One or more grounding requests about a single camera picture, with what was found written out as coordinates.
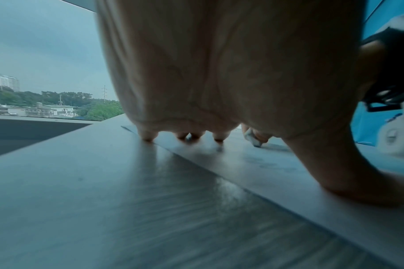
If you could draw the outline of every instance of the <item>white sheet of paper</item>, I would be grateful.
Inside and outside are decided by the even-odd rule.
[[[137,133],[135,126],[124,128]],[[255,148],[235,130],[223,145],[210,133],[183,142],[162,132],[154,142],[404,268],[404,207],[362,205],[322,190],[281,140]],[[362,152],[379,168],[404,174],[404,160],[368,146]]]

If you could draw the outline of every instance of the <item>skin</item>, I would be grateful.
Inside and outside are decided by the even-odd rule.
[[[282,138],[320,185],[404,204],[404,177],[374,168],[350,122],[379,69],[358,47],[363,1],[98,0],[116,93],[140,137],[222,141],[240,123]]]

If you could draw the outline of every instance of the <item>sky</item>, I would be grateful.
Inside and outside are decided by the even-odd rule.
[[[0,74],[21,91],[73,91],[117,100],[95,13],[61,0],[0,0]]]

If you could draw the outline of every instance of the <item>blue backdrop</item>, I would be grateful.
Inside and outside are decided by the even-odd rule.
[[[378,6],[381,0],[368,0],[366,18]],[[363,38],[376,32],[392,17],[404,14],[404,0],[385,0],[378,9],[365,22]],[[357,143],[374,146],[377,142],[377,133],[385,121],[392,118],[400,110],[368,113],[362,104],[359,104],[354,114],[351,129]]]

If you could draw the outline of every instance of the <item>window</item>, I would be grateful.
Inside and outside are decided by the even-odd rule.
[[[122,113],[93,12],[61,0],[0,0],[0,115],[102,121]]]

